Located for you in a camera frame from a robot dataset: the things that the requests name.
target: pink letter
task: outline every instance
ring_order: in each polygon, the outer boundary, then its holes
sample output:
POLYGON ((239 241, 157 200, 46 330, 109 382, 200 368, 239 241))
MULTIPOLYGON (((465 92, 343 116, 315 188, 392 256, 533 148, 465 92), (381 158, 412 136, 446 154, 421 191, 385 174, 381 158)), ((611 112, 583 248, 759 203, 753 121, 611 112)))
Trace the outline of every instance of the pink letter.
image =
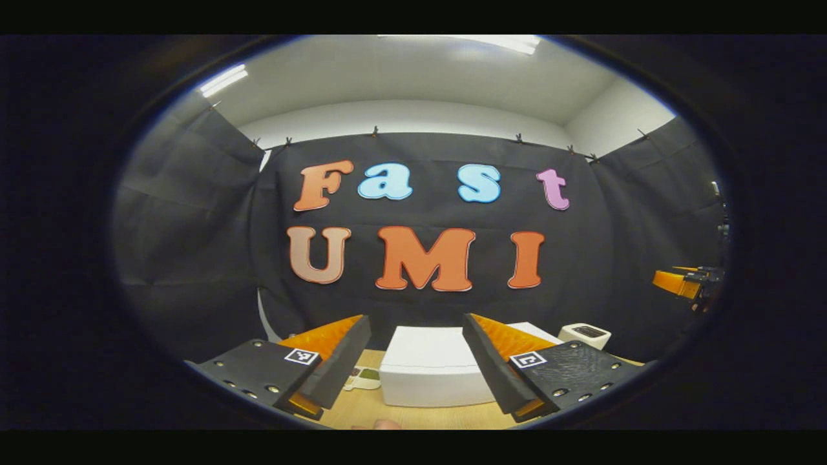
POLYGON ((566 180, 557 177, 555 170, 545 170, 542 173, 537 173, 537 179, 543 182, 543 188, 546 190, 546 200, 553 209, 568 209, 569 201, 564 199, 560 193, 560 188, 566 185, 566 180))

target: ceiling light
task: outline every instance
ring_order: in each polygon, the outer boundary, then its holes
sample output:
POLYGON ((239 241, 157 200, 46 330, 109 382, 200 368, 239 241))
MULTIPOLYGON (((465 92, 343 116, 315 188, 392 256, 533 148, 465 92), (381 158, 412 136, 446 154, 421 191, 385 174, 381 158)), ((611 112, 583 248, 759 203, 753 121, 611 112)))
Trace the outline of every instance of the ceiling light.
POLYGON ((215 79, 210 79, 205 85, 201 86, 201 93, 204 97, 209 97, 245 76, 247 76, 247 72, 244 70, 244 65, 238 65, 221 73, 215 79))
POLYGON ((476 36, 460 36, 457 34, 432 34, 426 36, 416 36, 408 34, 379 34, 379 37, 449 37, 452 39, 464 39, 467 41, 477 41, 493 46, 501 46, 510 50, 522 52, 526 55, 531 55, 537 49, 540 39, 536 36, 529 35, 512 35, 512 36, 492 36, 492 35, 476 35, 476 36))

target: white wall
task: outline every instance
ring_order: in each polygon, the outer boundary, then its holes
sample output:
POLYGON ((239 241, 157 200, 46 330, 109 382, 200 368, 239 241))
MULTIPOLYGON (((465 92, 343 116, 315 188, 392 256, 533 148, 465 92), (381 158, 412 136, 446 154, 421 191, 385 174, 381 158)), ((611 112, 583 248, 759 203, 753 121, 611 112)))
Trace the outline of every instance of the white wall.
POLYGON ((626 79, 618 77, 566 125, 578 153, 603 156, 670 122, 675 113, 626 79))
MULTIPOLYGON (((459 103, 424 100, 376 100, 339 103, 267 117, 240 127, 250 139, 261 138, 259 147, 283 145, 324 137, 379 132, 446 132, 472 136, 503 137, 565 149, 572 144, 566 131, 550 122, 515 113, 459 103)), ((267 162, 265 155, 262 167, 267 162)))

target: white ceiling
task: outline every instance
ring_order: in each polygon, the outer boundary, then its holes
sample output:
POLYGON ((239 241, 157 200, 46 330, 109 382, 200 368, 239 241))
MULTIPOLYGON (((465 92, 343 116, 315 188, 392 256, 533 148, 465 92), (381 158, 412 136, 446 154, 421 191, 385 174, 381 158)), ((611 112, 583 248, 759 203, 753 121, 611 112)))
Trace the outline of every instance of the white ceiling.
POLYGON ((496 108, 566 126, 617 79, 550 41, 533 55, 472 41, 306 36, 246 62, 247 77, 209 100, 236 127, 334 103, 432 100, 496 108))

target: black fabric backdrop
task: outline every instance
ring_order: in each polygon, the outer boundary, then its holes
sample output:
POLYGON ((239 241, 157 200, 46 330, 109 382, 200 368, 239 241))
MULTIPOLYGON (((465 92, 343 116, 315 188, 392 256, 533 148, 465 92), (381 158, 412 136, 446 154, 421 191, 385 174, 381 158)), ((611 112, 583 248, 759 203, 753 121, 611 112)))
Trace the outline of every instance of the black fabric backdrop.
POLYGON ((384 349, 397 325, 461 326, 461 315, 529 321, 549 333, 590 323, 613 333, 606 350, 642 361, 662 355, 692 321, 687 301, 652 285, 655 270, 717 265, 722 218, 708 151, 680 119, 588 164, 581 155, 491 137, 399 133, 348 136, 262 152, 200 97, 161 121, 136 150, 118 192, 115 238, 122 282, 141 320, 177 356, 201 362, 250 338, 265 338, 256 287, 281 337, 353 314, 368 314, 369 348, 384 349), (312 165, 350 160, 330 204, 293 211, 312 165), (403 200, 364 199, 357 186, 379 163, 410 171, 403 200), (457 170, 493 165, 492 203, 457 194, 457 170), (558 211, 536 174, 566 180, 558 211), (316 229, 311 264, 326 266, 324 228, 349 228, 344 272, 329 285, 297 277, 287 228, 316 229), (476 233, 467 292, 382 290, 384 226, 412 228, 428 250, 447 228, 476 233), (510 289, 516 248, 510 235, 536 231, 543 282, 510 289))
POLYGON ((112 219, 121 281, 140 321, 178 357, 201 362, 266 338, 247 233, 263 155, 191 95, 124 170, 112 219))

